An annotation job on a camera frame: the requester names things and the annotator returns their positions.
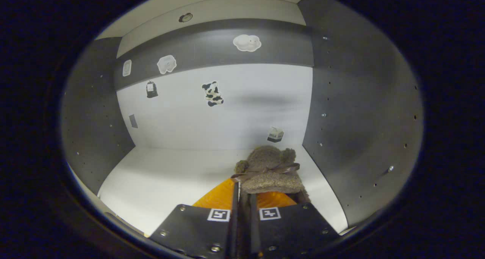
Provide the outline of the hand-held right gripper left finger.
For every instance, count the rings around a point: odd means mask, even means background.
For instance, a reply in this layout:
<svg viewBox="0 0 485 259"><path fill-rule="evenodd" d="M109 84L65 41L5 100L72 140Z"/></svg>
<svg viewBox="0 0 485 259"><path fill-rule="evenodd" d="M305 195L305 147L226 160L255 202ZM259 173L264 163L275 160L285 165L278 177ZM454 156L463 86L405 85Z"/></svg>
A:
<svg viewBox="0 0 485 259"><path fill-rule="evenodd" d="M193 259L236 256L238 184L226 179L193 205L175 206L150 240Z"/></svg>

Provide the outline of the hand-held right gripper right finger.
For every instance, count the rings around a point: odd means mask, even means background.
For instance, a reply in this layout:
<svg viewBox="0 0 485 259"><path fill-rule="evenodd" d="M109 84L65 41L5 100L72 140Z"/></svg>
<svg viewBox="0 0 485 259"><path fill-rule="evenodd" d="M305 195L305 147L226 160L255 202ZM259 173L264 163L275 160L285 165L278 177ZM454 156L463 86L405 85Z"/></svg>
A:
<svg viewBox="0 0 485 259"><path fill-rule="evenodd" d="M250 201L250 258L310 259L340 237L309 202L287 207L257 207Z"/></svg>

